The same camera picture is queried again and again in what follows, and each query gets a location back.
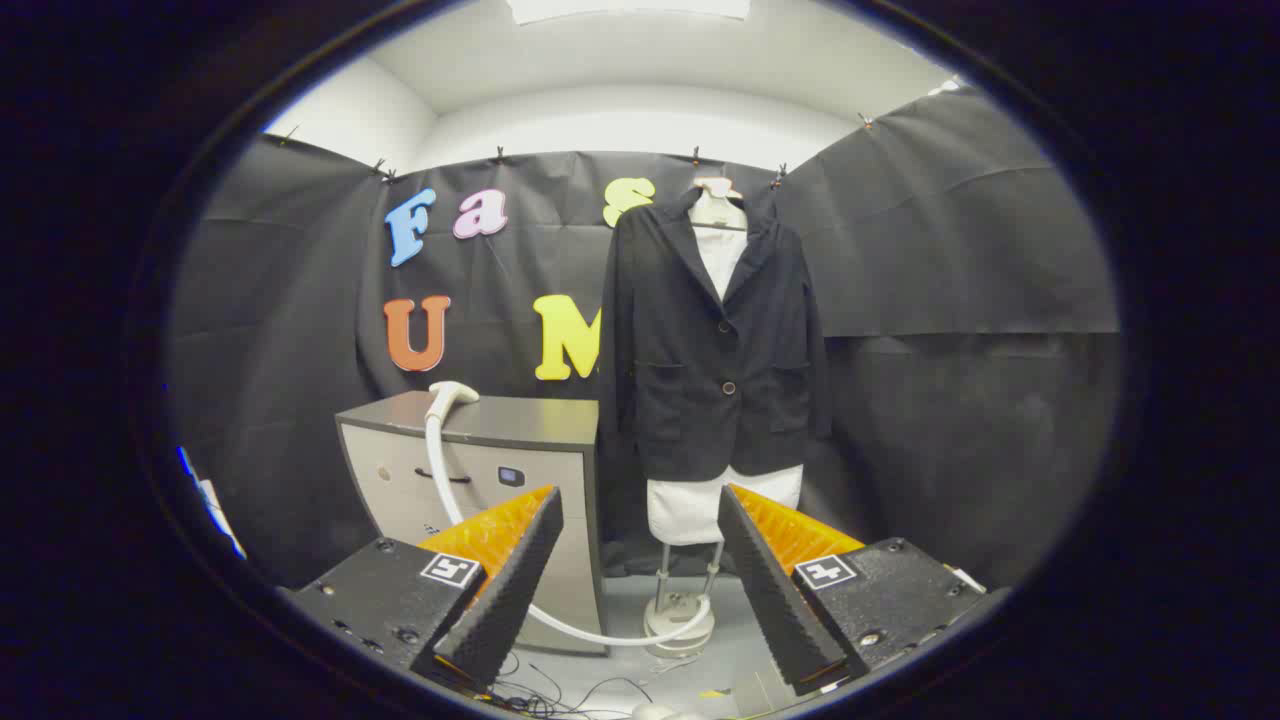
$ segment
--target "drawer handle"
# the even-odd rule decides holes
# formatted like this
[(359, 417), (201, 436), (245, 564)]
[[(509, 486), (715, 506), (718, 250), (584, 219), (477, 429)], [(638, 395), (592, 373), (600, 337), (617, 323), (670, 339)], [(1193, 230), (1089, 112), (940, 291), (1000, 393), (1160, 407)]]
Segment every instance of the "drawer handle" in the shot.
[[(431, 479), (431, 474), (428, 473), (426, 470), (421, 469), (421, 468), (413, 468), (413, 471), (417, 473), (419, 475), (426, 478), (426, 479)], [(461, 478), (449, 478), (449, 482), (451, 483), (470, 483), (471, 478), (463, 475)]]

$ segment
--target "blue letter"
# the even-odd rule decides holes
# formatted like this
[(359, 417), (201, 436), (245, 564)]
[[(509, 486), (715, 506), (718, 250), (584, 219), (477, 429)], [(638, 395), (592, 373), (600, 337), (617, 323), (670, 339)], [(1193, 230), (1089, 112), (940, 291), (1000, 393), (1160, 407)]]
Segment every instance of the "blue letter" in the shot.
[(419, 234), (426, 232), (426, 208), (435, 202), (435, 191), (426, 188), (408, 202), (387, 213), (387, 224), (392, 227), (392, 268), (419, 254), (422, 241)]

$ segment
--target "white wall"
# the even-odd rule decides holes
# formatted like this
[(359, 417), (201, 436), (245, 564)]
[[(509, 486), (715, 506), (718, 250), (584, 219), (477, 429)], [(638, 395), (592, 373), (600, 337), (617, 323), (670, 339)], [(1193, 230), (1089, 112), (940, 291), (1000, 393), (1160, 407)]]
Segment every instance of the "white wall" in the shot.
[(795, 168), (858, 123), (754, 95), (682, 86), (590, 86), (507, 97), (440, 115), (401, 170), (561, 150), (690, 155)]
[(375, 60), (361, 58), (312, 87), (266, 128), (399, 174), (413, 169), (435, 113)]

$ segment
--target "black blazer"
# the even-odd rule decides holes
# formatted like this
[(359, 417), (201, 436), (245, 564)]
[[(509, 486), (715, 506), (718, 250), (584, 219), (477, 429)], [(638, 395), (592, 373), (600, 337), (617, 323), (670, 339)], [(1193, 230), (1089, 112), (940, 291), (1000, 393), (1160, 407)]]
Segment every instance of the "black blazer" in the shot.
[(634, 438), (655, 480), (709, 480), (730, 464), (748, 475), (799, 465), (808, 436), (831, 429), (800, 240), (772, 209), (745, 206), (748, 246), (722, 302), (689, 222), (700, 193), (623, 213), (605, 270), (602, 450), (628, 450)]

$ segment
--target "white hose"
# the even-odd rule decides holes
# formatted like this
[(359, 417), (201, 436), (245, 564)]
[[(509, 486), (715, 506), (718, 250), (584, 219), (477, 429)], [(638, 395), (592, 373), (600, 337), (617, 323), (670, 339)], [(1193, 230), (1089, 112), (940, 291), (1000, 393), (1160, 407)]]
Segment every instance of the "white hose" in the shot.
[[(457, 525), (462, 521), (462, 510), (458, 509), (458, 501), (453, 497), (453, 488), (449, 487), (449, 473), (448, 468), (444, 466), (444, 446), (440, 442), (440, 428), (444, 427), (444, 418), (449, 414), (449, 409), (453, 407), (454, 401), (463, 404), (475, 402), (480, 400), (480, 393), (453, 380), (433, 383), (428, 389), (435, 393), (435, 400), (431, 402), (431, 407), (426, 411), (426, 416), (422, 419), (422, 424), (426, 430), (426, 461), (431, 465), (431, 477), (435, 478), (435, 489), (440, 493), (440, 502), (444, 503), (444, 511), (449, 515), (449, 523)], [(698, 596), (698, 612), (694, 614), (692, 620), (664, 635), (654, 635), (652, 638), (612, 638), (609, 635), (598, 635), (595, 633), (575, 628), (573, 625), (568, 625), (562, 620), (557, 620), (535, 605), (529, 606), (529, 615), (536, 618), (543, 624), (564, 633), (566, 635), (572, 635), (586, 642), (616, 647), (644, 647), (671, 642), (684, 635), (695, 625), (701, 623), (703, 618), (705, 618), (710, 610), (710, 598), (705, 594)]]

